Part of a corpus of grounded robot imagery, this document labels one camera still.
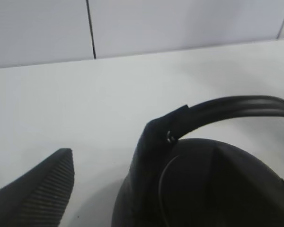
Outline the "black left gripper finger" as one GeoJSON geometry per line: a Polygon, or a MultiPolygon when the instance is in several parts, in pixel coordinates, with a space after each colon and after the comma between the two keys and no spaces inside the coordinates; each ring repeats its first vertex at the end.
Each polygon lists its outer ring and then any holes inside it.
{"type": "Polygon", "coordinates": [[[57,227],[74,186],[72,150],[61,148],[0,189],[0,227],[57,227]]]}

